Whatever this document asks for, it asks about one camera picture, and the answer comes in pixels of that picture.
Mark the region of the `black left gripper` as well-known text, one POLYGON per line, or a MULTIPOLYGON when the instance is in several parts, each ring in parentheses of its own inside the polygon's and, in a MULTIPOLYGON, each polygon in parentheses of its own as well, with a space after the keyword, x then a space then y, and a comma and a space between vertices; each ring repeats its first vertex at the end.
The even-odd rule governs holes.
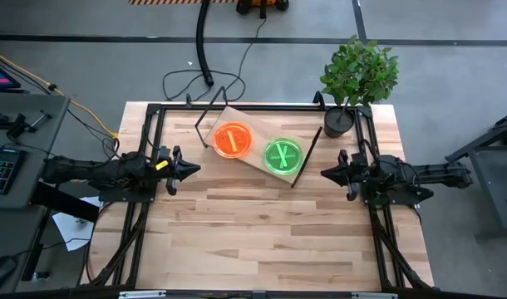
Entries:
POLYGON ((167 193, 171 196, 177 194, 180 181, 187 179, 201 169, 198 164, 187 162, 181 158, 181 150, 178 145, 172 148, 161 146, 158 151, 157 161, 154 162, 153 170, 156 179, 165 179, 167 193))

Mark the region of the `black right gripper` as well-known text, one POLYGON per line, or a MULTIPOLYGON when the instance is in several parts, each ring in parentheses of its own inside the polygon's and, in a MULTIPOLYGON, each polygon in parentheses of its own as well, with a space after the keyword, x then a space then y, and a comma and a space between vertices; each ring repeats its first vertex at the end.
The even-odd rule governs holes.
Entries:
POLYGON ((364 174, 367 170, 367 157, 363 153, 351 154, 351 160, 348 160, 346 150, 341 149, 338 156, 339 165, 321 171, 321 176, 337 185, 341 185, 341 177, 337 174, 342 173, 342 184, 347 186, 347 200, 354 201, 359 193, 360 184, 364 182, 364 174))

